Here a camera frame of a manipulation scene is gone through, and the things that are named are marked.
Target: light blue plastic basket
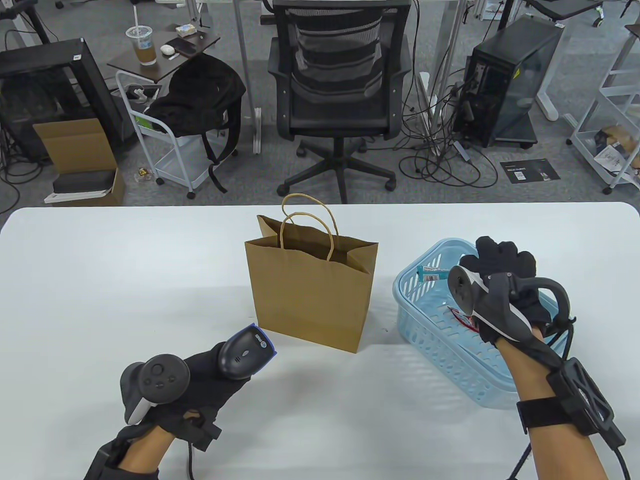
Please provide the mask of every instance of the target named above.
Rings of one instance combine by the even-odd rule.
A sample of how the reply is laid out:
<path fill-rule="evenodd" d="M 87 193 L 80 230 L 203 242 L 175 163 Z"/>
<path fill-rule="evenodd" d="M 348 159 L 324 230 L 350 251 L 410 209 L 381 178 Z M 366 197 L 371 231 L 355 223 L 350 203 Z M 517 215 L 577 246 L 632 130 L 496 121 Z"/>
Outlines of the light blue plastic basket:
<path fill-rule="evenodd" d="M 477 252 L 468 241 L 445 239 L 400 272 L 393 286 L 399 305 L 398 330 L 478 405 L 514 408 L 518 394 L 507 365 L 500 352 L 453 316 L 448 307 L 458 306 L 447 281 L 418 281 L 418 266 L 450 269 L 470 253 Z M 554 300 L 541 293 L 540 302 L 552 317 L 557 314 Z M 553 345 L 554 350 L 561 353 L 565 343 L 563 335 Z"/>

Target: backpack strap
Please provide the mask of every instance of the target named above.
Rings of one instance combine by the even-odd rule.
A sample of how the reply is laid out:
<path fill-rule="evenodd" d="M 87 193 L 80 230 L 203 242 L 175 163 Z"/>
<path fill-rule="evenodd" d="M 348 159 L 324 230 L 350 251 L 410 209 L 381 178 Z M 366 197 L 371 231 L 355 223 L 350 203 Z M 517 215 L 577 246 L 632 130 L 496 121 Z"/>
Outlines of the backpack strap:
<path fill-rule="evenodd" d="M 222 186 L 220 181 L 216 178 L 213 173 L 213 168 L 220 164 L 223 160 L 225 160 L 233 151 L 236 149 L 238 140 L 240 139 L 240 126 L 242 119 L 242 97 L 237 99 L 227 108 L 227 117 L 228 121 L 226 122 L 224 127 L 228 128 L 229 132 L 227 134 L 227 143 L 225 144 L 225 148 L 223 148 L 222 152 L 220 152 L 220 156 L 216 157 L 216 154 L 213 152 L 211 145 L 209 144 L 209 140 L 207 140 L 206 133 L 202 134 L 202 143 L 204 144 L 204 149 L 207 152 L 207 158 L 211 160 L 211 165 L 209 165 L 209 178 L 216 186 L 218 190 L 222 193 L 226 193 L 227 189 Z"/>

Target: hand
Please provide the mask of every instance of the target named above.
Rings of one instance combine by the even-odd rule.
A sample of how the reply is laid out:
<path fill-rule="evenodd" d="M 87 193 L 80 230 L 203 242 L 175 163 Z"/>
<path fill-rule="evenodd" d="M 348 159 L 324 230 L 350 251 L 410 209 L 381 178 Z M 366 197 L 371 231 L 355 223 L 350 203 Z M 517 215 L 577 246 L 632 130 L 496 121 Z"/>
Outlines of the hand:
<path fill-rule="evenodd" d="M 513 242 L 496 244 L 490 237 L 476 240 L 477 257 L 465 255 L 460 259 L 460 266 L 476 272 L 486 279 L 492 273 L 511 272 L 520 278 L 536 276 L 536 259 L 529 252 L 518 252 Z M 520 293 L 511 303 L 527 318 L 531 326 L 539 328 L 544 335 L 546 327 L 551 323 L 551 315 L 540 303 L 538 290 L 526 290 Z M 480 337 L 485 342 L 495 344 L 499 334 L 483 322 L 477 322 Z"/>
<path fill-rule="evenodd" d="M 218 410 L 249 381 L 229 380 L 220 373 L 218 355 L 222 345 L 224 342 L 210 351 L 185 359 L 191 371 L 189 387 L 178 400 L 151 408 L 143 423 L 152 422 L 183 440 L 200 430 L 198 434 L 204 433 L 204 440 L 202 443 L 195 442 L 194 446 L 206 450 L 211 440 L 217 438 L 217 427 L 213 426 L 213 422 Z"/>

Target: scanner logo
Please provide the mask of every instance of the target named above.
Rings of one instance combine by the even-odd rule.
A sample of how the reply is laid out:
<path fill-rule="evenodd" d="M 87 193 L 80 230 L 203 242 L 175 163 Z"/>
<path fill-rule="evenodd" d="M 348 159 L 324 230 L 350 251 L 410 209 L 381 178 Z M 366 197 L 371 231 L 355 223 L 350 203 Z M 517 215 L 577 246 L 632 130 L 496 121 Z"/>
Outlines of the scanner logo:
<path fill-rule="evenodd" d="M 255 338 L 257 338 L 257 339 L 258 339 L 258 341 L 260 342 L 260 346 L 261 346 L 262 348 L 267 348 L 267 342 L 265 342 L 264 340 L 262 340 L 262 339 L 260 338 L 260 335 L 258 335 L 258 334 L 256 333 L 256 334 L 255 334 Z"/>

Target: paper bag handle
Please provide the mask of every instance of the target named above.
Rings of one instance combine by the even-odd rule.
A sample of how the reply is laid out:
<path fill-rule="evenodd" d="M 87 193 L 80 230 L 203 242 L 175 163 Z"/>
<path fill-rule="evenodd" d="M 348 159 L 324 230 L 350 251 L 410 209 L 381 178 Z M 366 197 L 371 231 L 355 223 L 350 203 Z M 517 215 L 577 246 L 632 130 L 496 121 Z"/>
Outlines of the paper bag handle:
<path fill-rule="evenodd" d="M 306 193 L 289 193 L 285 198 L 282 199 L 282 205 L 281 205 L 282 213 L 284 213 L 285 216 L 287 215 L 287 213 L 284 211 L 284 206 L 287 204 L 288 199 L 290 199 L 290 198 L 292 198 L 294 196 L 302 196 L 304 198 L 308 198 L 312 202 L 317 203 L 318 205 L 322 205 L 324 207 L 324 209 L 329 212 L 329 216 L 331 217 L 331 221 L 333 222 L 333 227 L 335 229 L 335 234 L 336 235 L 340 235 L 338 233 L 338 224 L 335 222 L 335 218 L 333 217 L 333 213 L 331 212 L 331 210 L 329 210 L 329 207 L 327 207 L 324 203 L 322 203 L 317 198 L 314 198 L 311 195 L 307 195 Z"/>
<path fill-rule="evenodd" d="M 326 228 L 326 232 L 329 234 L 329 241 L 331 242 L 331 248 L 329 249 L 329 255 L 326 256 L 326 260 L 329 261 L 329 259 L 333 255 L 333 235 L 331 235 L 331 230 L 329 230 L 329 227 L 327 227 L 327 224 L 325 222 L 323 222 L 322 220 L 320 220 L 317 216 L 313 215 L 312 213 L 293 212 L 293 213 L 287 215 L 287 217 L 282 221 L 282 224 L 280 224 L 280 248 L 282 250 L 284 250 L 284 236 L 283 236 L 284 224 L 287 223 L 287 220 L 290 220 L 291 217 L 295 217 L 296 215 L 304 215 L 304 216 L 307 216 L 307 217 L 315 218 L 317 221 L 322 223 L 322 226 L 324 228 Z"/>

